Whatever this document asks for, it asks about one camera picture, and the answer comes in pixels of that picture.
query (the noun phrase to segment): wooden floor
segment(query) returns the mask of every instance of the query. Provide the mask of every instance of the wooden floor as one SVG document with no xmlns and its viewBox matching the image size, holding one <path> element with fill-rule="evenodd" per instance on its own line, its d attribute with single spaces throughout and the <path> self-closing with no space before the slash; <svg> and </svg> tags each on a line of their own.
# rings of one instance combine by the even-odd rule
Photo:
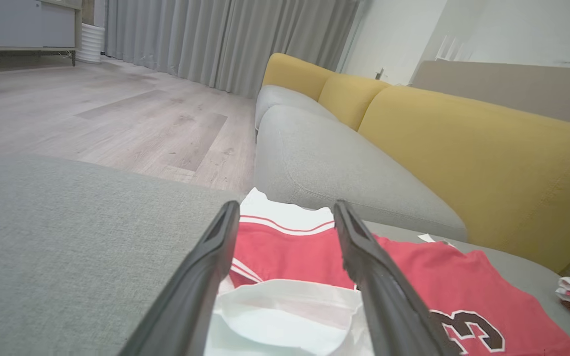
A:
<svg viewBox="0 0 570 356">
<path fill-rule="evenodd" d="M 117 59 L 76 67 L 57 59 L 0 68 L 0 155 L 56 156 L 215 189 L 252 188 L 252 100 Z"/>
</svg>

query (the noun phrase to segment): basketball jersey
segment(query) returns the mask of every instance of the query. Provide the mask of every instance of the basketball jersey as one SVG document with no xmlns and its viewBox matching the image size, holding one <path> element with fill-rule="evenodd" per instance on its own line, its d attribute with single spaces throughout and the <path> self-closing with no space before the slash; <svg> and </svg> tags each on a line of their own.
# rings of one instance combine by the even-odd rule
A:
<svg viewBox="0 0 570 356">
<path fill-rule="evenodd" d="M 241 205 L 230 278 L 235 287 L 296 279 L 355 284 L 328 208 L 275 203 L 253 189 Z M 570 355 L 570 337 L 529 293 L 505 281 L 484 252 L 376 236 L 462 355 Z"/>
</svg>

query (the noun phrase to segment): white paper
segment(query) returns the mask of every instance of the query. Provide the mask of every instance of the white paper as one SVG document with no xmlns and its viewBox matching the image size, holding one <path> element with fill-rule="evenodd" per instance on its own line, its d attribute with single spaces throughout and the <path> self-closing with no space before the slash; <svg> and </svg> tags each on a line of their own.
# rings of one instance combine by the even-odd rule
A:
<svg viewBox="0 0 570 356">
<path fill-rule="evenodd" d="M 432 239 L 432 237 L 430 237 L 429 234 L 419 235 L 418 237 L 419 237 L 420 239 L 422 239 L 423 241 L 428 242 L 428 243 L 430 243 L 430 242 L 436 242 L 436 241 L 434 241 L 434 240 Z"/>
<path fill-rule="evenodd" d="M 360 291 L 272 279 L 217 296 L 204 354 L 373 355 Z"/>
</svg>

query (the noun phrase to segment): sofa cushion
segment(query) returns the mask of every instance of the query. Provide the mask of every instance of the sofa cushion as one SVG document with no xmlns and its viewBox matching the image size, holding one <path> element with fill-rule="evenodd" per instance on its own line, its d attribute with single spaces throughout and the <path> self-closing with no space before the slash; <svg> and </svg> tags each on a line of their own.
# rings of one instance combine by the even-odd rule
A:
<svg viewBox="0 0 570 356">
<path fill-rule="evenodd" d="M 463 222 L 423 183 L 348 126 L 275 106 L 258 133 L 255 185 L 307 208 L 349 201 L 362 219 L 466 240 Z"/>
<path fill-rule="evenodd" d="M 389 83 L 357 75 L 335 74 L 325 83 L 318 102 L 343 124 L 357 131 L 369 104 Z"/>
<path fill-rule="evenodd" d="M 265 112 L 279 104 L 294 106 L 315 115 L 337 120 L 335 115 L 307 95 L 279 86 L 263 86 L 256 98 L 255 128 L 257 130 Z"/>
<path fill-rule="evenodd" d="M 327 78 L 334 74 L 331 70 L 287 54 L 273 53 L 265 68 L 263 85 L 295 90 L 318 101 Z"/>
<path fill-rule="evenodd" d="M 570 263 L 570 122 L 397 86 L 358 132 L 445 200 L 471 243 Z"/>
<path fill-rule="evenodd" d="M 115 355 L 241 194 L 48 157 L 0 158 L 0 355 Z"/>
</svg>

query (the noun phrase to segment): white cabinet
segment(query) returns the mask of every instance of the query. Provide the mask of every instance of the white cabinet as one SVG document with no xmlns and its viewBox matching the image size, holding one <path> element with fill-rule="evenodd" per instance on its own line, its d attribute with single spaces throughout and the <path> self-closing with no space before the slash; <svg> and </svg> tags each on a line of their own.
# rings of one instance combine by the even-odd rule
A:
<svg viewBox="0 0 570 356">
<path fill-rule="evenodd" d="M 0 0 L 0 47 L 75 47 L 75 9 Z"/>
</svg>

